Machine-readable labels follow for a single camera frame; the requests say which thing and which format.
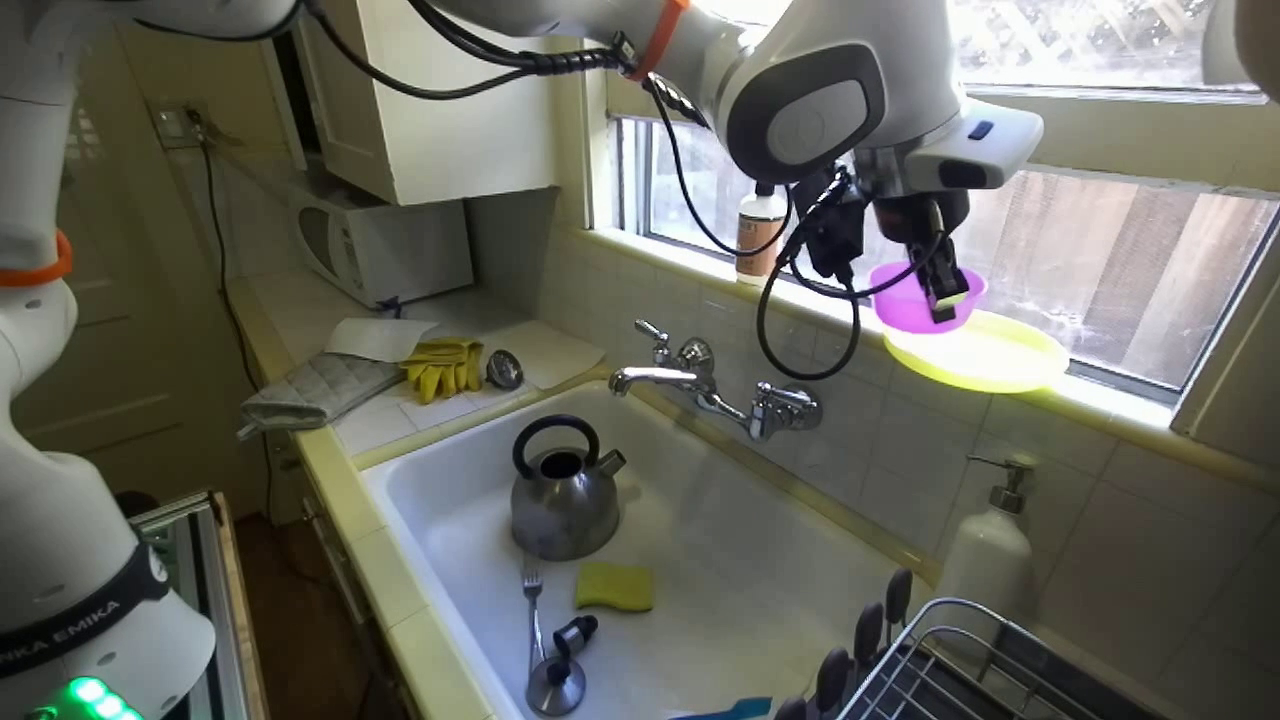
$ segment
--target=sink basin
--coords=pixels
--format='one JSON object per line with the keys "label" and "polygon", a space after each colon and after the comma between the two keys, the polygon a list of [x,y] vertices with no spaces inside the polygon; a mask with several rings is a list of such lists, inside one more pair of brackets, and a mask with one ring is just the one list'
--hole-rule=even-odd
{"label": "sink basin", "polygon": [[[394,552],[496,716],[530,716],[508,493],[512,441],[547,411],[584,414],[604,450],[626,457],[616,477],[620,531],[588,559],[657,576],[653,612],[595,612],[574,716],[657,720],[813,690],[814,665],[852,642],[856,612],[879,599],[897,563],[796,501],[787,481],[765,481],[636,394],[578,382],[365,473]],[[547,633],[574,614],[573,576],[588,559],[538,563]]]}

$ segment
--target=cabinet door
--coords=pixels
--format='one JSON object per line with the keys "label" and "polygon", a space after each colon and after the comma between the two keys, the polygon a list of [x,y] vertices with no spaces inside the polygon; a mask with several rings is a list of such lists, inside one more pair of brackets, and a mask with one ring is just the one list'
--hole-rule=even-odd
{"label": "cabinet door", "polygon": [[[394,81],[460,86],[504,70],[443,43],[403,0],[332,3],[328,13],[340,35]],[[554,182],[547,81],[517,81],[443,103],[371,84],[316,22],[304,22],[301,57],[332,175],[390,205]]]}

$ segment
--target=yellow plate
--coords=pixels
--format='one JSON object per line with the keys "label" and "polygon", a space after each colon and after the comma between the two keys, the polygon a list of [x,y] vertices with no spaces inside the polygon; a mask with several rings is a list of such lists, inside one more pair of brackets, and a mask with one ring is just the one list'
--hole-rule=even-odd
{"label": "yellow plate", "polygon": [[963,329],[944,334],[883,334],[886,354],[936,382],[969,391],[1035,391],[1066,373],[1066,349],[1033,325],[973,310]]}

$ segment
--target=window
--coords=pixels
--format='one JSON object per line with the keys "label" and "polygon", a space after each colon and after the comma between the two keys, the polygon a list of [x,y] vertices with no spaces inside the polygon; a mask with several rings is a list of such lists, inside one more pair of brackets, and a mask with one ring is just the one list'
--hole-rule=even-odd
{"label": "window", "polygon": [[[955,57],[975,84],[1204,93],[1206,18],[1204,0],[950,0]],[[616,138],[626,232],[711,250],[689,220],[658,122],[620,121]],[[706,130],[678,126],[678,155],[697,207],[733,237],[753,182]],[[991,284],[985,306],[1050,332],[1081,373],[1172,402],[1258,256],[1277,207],[1257,190],[1188,180],[1026,168],[1001,190],[973,190],[955,249],[960,262]],[[901,242],[879,239],[869,220],[859,284],[883,258],[901,258]]]}

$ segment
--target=tile backsplash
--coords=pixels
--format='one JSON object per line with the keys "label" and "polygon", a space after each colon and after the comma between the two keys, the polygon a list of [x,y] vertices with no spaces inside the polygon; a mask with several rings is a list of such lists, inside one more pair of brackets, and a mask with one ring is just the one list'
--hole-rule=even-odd
{"label": "tile backsplash", "polygon": [[[676,339],[706,334],[720,391],[748,401],[781,378],[756,349],[753,296],[598,239],[538,239],[519,213],[477,220],[484,275],[616,361],[647,361],[633,320]],[[776,315],[776,349],[828,363],[842,334]],[[813,382],[828,402],[814,433],[781,433],[771,457],[830,501],[944,559],[955,525],[985,507],[1001,466],[973,457],[1033,457],[1022,529],[1035,548],[1035,619],[1160,690],[1185,716],[1280,716],[1280,501],[1132,442],[1026,401],[950,391],[901,373],[865,343],[849,373]]]}

